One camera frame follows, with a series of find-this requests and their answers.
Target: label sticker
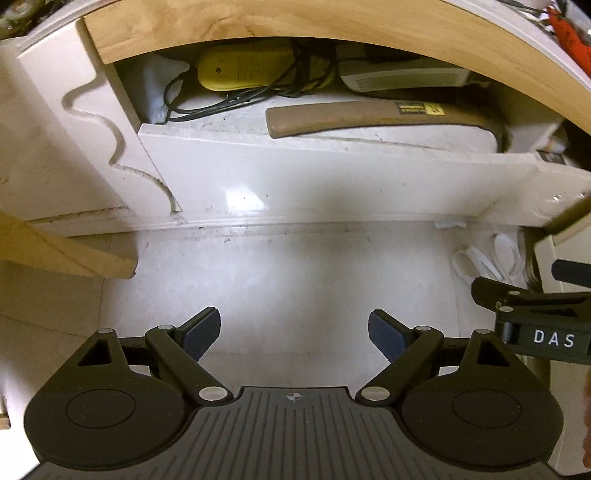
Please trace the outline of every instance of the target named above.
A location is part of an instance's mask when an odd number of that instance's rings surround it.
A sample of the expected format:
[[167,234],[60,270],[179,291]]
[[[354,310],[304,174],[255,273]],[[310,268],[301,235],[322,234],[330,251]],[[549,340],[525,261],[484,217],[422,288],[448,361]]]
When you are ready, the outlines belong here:
[[438,103],[425,103],[425,113],[427,115],[445,115],[443,107]]
[[408,113],[419,115],[445,115],[443,107],[438,103],[429,102],[396,102],[398,111],[405,115]]

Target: crosshair logo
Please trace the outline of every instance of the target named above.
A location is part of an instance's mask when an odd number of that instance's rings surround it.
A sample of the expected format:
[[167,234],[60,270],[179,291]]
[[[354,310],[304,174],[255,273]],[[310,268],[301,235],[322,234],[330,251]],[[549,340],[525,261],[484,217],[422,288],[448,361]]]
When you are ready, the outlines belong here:
[[304,398],[304,396],[296,391],[293,391],[287,396],[287,399],[292,401],[293,403],[297,402],[298,400],[301,400],[302,398]]

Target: black clamp handle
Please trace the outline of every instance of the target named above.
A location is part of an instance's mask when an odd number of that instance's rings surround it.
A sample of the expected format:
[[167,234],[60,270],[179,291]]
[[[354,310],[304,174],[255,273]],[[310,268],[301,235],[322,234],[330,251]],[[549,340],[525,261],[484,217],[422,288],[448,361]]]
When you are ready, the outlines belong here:
[[477,278],[472,297],[496,313],[495,333],[513,352],[591,365],[591,293],[532,293]]

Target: black cable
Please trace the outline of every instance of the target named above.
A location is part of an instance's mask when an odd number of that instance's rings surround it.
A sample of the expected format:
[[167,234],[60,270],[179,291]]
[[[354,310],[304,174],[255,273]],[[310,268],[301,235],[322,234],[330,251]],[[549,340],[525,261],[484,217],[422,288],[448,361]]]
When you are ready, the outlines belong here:
[[[244,90],[238,90],[236,92],[228,93],[224,100],[218,103],[209,105],[202,108],[194,109],[181,109],[175,107],[174,98],[172,101],[168,101],[168,95],[171,88],[181,80],[196,77],[196,69],[189,68],[186,72],[179,74],[175,77],[164,89],[164,104],[167,107],[167,115],[164,123],[170,122],[187,122],[198,118],[204,118],[206,116],[215,115],[217,113],[227,112],[236,108],[241,108],[245,105],[257,103],[262,100],[266,100],[272,96],[280,95],[288,98],[296,98],[301,95],[311,93],[315,89],[319,88],[331,75],[336,65],[336,53],[334,48],[330,48],[328,52],[319,53],[319,56],[324,56],[329,59],[329,64],[326,67],[324,73],[314,79],[310,79],[311,60],[315,51],[315,48],[309,44],[301,43],[296,39],[291,39],[291,46],[294,55],[294,61],[289,68],[276,80],[269,85],[263,87],[256,87]],[[294,78],[290,83],[281,84],[281,82],[294,71]],[[180,116],[171,116],[172,113],[178,113]]]

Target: wooden handle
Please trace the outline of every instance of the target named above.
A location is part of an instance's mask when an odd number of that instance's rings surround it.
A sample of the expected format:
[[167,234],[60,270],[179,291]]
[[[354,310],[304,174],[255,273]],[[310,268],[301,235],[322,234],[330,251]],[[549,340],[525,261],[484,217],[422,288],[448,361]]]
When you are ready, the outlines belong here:
[[499,150],[505,128],[477,109],[456,105],[401,100],[357,100],[309,103],[267,109],[271,138],[289,137],[337,128],[378,125],[469,125],[494,134]]

